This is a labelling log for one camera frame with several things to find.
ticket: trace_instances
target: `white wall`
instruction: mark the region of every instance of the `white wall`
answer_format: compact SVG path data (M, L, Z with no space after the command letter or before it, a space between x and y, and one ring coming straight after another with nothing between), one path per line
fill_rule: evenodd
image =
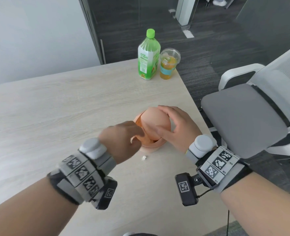
M96 65L79 0L0 0L0 83Z

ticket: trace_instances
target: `green bottle cap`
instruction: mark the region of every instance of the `green bottle cap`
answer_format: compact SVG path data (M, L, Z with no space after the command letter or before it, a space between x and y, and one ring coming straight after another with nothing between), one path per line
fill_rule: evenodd
M146 32L146 36L150 39L155 37L155 30L154 29L148 29Z

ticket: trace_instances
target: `forearm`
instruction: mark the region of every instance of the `forearm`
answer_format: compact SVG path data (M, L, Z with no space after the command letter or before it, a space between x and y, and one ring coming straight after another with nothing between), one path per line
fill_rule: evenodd
M251 235L290 235L290 194L256 173L221 193L233 216Z
M77 208L45 177L0 205L0 236L59 235Z

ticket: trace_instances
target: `green bottle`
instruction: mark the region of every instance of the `green bottle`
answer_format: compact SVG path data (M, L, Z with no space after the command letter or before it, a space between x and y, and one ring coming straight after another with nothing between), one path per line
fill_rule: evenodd
M148 29L146 39L138 47L138 73L143 79L151 79L158 67L160 44L155 30Z

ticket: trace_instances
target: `hand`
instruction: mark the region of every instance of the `hand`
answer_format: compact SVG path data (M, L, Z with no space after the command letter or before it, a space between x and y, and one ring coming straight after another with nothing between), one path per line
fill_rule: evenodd
M109 154L113 156L117 164L131 158L141 147L141 142L135 135L144 136L143 129L133 121L110 126L104 129L100 135L100 142L107 147Z
M151 128L163 139L174 145L177 150L186 153L195 138L202 135L199 127L185 111L178 107L159 105L158 108L169 115L176 127L173 132L159 126L151 126Z

